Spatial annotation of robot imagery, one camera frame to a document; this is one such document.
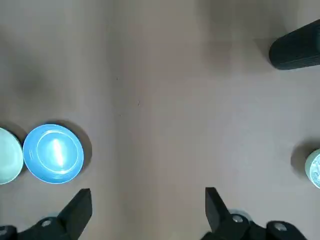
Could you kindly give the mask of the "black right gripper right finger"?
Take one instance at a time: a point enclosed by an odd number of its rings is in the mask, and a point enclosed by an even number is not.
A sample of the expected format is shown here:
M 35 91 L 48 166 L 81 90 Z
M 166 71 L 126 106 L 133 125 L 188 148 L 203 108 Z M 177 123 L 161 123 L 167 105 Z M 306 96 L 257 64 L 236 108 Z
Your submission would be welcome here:
M 214 187 L 205 188 L 205 215 L 211 231 L 206 240 L 306 240 L 293 224 L 269 221 L 265 227 L 239 213 L 230 213 Z

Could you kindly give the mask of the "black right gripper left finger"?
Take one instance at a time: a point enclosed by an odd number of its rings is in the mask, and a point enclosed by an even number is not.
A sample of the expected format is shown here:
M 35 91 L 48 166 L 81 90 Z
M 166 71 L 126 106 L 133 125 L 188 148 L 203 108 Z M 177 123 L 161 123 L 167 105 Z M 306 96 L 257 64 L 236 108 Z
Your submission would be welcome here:
M 92 194 L 82 188 L 56 217 L 46 217 L 18 232 L 13 225 L 0 227 L 2 240 L 77 240 L 93 214 Z

